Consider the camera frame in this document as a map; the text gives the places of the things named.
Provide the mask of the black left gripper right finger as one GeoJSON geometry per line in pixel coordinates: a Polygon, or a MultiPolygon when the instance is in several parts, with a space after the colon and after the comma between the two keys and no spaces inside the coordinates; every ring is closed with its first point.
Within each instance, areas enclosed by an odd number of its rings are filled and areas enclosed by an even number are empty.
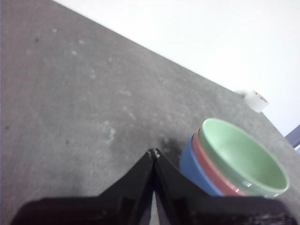
{"type": "Polygon", "coordinates": [[[155,192],[159,220],[171,225],[295,225],[278,200],[263,197],[210,196],[183,176],[154,149],[155,192]]]}

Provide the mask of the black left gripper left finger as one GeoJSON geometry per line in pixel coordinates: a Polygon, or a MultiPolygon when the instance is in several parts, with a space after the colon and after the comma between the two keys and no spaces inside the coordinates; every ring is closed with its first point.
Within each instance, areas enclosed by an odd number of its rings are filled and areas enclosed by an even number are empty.
{"type": "Polygon", "coordinates": [[[153,150],[97,196],[43,198],[24,204],[13,225],[138,225],[149,223],[153,150]]]}

